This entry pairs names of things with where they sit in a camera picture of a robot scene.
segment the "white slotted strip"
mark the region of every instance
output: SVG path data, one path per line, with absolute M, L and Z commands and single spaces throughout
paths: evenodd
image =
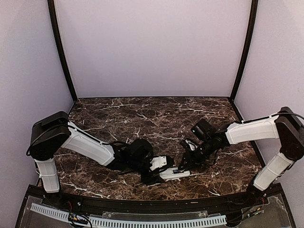
M 49 208 L 36 203 L 32 203 L 31 211 L 63 222 L 68 222 L 68 212 L 65 211 Z M 96 217 L 89 217 L 89 219 L 94 228 L 206 228 L 226 224 L 225 215 L 211 218 L 164 222 L 124 221 Z

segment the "white panel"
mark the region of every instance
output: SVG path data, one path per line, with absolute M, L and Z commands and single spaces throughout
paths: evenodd
M 229 96 L 250 0 L 56 0 L 79 97 Z
M 0 227 L 15 227 L 34 160 L 32 125 L 72 106 L 46 0 L 0 1 Z
M 259 1 L 253 40 L 236 104 L 248 120 L 282 106 L 304 115 L 304 1 Z M 258 142 L 265 161 L 280 148 L 279 140 Z M 304 227 L 304 159 L 279 180 L 297 227 Z

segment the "brown marble surface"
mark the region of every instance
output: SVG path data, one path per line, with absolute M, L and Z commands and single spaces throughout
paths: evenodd
M 145 138 L 155 155 L 167 154 L 178 166 L 184 153 L 179 142 L 196 138 L 190 129 L 202 117 L 215 127 L 237 119 L 226 98 L 145 97 L 80 99 L 70 121 L 105 142 Z M 60 149 L 55 159 L 64 192 L 118 200 L 185 200 L 241 192 L 261 169 L 250 143 L 218 155 L 216 165 L 207 170 L 154 186 L 142 184 L 137 174 L 118 175 L 70 150 Z

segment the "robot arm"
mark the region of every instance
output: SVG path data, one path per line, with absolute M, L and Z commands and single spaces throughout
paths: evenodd
M 159 174 L 173 165 L 173 159 L 154 156 L 151 144 L 145 139 L 136 139 L 131 144 L 105 143 L 69 122 L 66 113 L 58 112 L 34 124 L 27 152 L 37 164 L 47 193 L 60 189 L 54 160 L 54 153 L 60 147 L 80 153 L 112 170 L 124 171 L 128 168 L 136 171 L 146 184 L 172 178 Z
M 200 120 L 191 130 L 203 141 L 197 145 L 184 140 L 186 149 L 180 170 L 191 169 L 206 164 L 206 159 L 216 150 L 246 141 L 260 139 L 280 139 L 281 149 L 251 181 L 247 192 L 250 197 L 263 195 L 269 185 L 304 156 L 304 126 L 293 112 L 284 107 L 269 117 L 247 122 L 234 122 L 215 129 L 207 121 Z

